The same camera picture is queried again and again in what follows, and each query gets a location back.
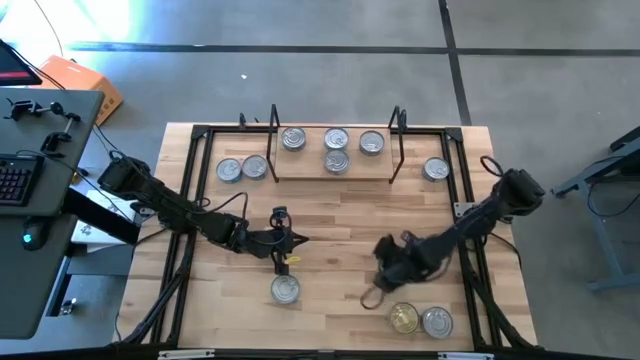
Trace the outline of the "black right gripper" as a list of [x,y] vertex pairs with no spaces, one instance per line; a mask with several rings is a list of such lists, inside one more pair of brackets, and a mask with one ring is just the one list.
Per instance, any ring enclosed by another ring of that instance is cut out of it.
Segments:
[[398,246],[391,234],[380,238],[373,255],[378,260],[394,260],[389,277],[377,273],[373,284],[384,293],[392,293],[409,283],[435,280],[436,273],[445,261],[445,247],[435,236],[419,238],[414,234],[402,234],[404,246]]

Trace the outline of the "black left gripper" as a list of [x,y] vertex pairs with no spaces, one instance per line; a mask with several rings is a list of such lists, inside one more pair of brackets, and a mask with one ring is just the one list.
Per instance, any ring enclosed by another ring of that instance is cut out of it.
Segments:
[[286,206],[278,206],[272,212],[272,229],[250,231],[239,227],[230,239],[230,248],[236,253],[244,253],[256,258],[267,258],[272,253],[274,273],[288,275],[287,253],[293,249],[291,216]]

